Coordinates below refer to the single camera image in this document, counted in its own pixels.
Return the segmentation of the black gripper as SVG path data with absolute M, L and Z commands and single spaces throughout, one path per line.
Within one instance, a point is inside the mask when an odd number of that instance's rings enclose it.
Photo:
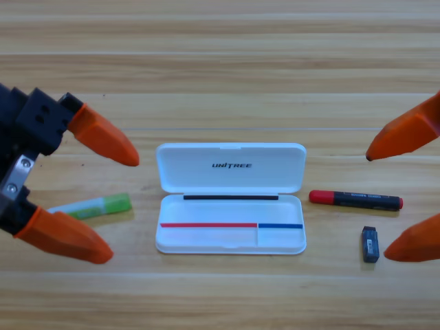
M 138 166 L 138 151 L 119 128 L 71 93 L 59 102 L 36 88 L 26 95 L 16 87 L 1 86 L 1 180 L 20 156 L 32 161 L 52 154 L 66 130 L 93 152 L 125 166 Z M 1 196 L 1 229 L 15 235 L 36 211 L 19 186 L 16 197 Z

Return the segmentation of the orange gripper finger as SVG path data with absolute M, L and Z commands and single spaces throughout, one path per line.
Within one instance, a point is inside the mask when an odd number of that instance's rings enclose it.
M 439 137 L 439 94 L 395 118 L 375 136 L 368 161 L 412 153 Z
M 384 256 L 399 262 L 439 259 L 439 214 L 404 230 L 386 248 Z
M 14 238 L 60 256 L 104 264 L 113 257 L 106 241 L 87 224 L 63 212 L 38 207 Z

